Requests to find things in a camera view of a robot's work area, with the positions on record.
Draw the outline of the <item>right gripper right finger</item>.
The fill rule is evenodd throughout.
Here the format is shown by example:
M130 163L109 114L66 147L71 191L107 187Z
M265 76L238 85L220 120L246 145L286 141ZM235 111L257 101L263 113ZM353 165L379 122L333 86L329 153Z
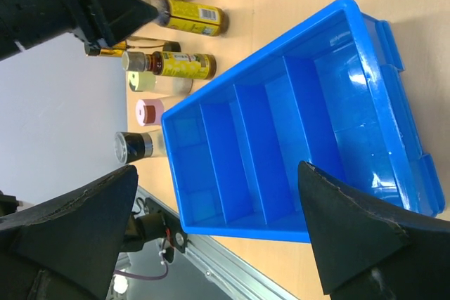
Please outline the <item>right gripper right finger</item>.
M300 200L323 293L332 299L448 299L449 222L394 206L308 162Z

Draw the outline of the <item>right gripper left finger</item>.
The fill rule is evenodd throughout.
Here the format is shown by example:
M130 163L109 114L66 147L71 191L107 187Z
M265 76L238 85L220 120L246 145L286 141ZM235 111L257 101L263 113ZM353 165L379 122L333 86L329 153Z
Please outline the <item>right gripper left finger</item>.
M1 217L1 298L105 299L137 184L128 165Z

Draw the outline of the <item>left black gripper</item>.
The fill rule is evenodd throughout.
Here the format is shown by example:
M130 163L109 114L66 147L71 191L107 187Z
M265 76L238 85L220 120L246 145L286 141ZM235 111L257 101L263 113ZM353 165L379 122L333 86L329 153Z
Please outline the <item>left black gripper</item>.
M1 0L1 59L65 33L114 46L157 16L143 0Z

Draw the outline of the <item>yellow label bottle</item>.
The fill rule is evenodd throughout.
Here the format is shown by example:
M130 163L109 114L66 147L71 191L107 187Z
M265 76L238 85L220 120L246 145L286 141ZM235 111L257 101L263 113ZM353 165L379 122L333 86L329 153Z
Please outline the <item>yellow label bottle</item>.
M155 51L152 54L126 51L122 55L122 66L130 72L152 72L163 77L211 80L217 71L213 55Z
M150 0L156 7L155 23L161 27L218 37L229 28L229 17L220 8L181 0Z

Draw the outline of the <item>amber oil bottle black cap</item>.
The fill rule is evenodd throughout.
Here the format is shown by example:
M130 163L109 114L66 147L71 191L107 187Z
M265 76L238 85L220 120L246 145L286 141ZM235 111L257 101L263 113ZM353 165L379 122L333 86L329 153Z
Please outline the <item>amber oil bottle black cap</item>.
M120 42L113 47L93 46L88 43L84 44L84 52L87 56L101 56L120 58L126 51L171 51L181 52L181 45L178 42L166 41L160 45L154 46L135 46L127 42Z

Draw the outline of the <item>green lid spice jar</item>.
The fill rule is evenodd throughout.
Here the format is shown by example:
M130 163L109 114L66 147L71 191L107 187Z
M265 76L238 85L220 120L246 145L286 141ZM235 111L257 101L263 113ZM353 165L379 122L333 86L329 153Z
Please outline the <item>green lid spice jar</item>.
M193 80L179 77L163 77L152 72L127 72L129 88L133 92L151 92L166 96L187 96Z

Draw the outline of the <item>pink lid spice jar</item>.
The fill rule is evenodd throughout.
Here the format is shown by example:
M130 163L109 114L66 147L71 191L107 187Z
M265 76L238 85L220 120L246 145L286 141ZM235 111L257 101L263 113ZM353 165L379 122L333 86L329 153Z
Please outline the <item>pink lid spice jar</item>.
M140 126L161 125L165 107L161 99L138 100L135 107L136 121Z

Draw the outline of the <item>silver lid grinder jar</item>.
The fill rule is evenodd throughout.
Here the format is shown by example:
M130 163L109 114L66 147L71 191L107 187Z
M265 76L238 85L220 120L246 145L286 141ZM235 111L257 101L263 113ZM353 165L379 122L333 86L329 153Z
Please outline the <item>silver lid grinder jar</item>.
M161 129L144 133L117 132L114 149L120 164L130 164L149 157L167 156Z

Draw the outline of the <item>blue divided plastic bin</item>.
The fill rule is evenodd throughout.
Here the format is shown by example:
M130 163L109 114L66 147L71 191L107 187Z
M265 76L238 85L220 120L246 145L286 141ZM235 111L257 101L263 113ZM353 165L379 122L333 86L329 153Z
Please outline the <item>blue divided plastic bin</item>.
M426 216L445 200L388 22L336 0L166 111L189 234L308 242L298 165Z

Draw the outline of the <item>aluminium frame rail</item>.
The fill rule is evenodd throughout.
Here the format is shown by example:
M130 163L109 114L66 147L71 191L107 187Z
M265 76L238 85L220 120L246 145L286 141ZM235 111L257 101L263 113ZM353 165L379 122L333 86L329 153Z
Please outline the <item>aluminium frame rail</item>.
M137 197L150 197L178 217L143 188ZM127 286L120 288L124 299L294 299L210 236L187 236L184 253L159 239L120 254L117 267L128 274Z

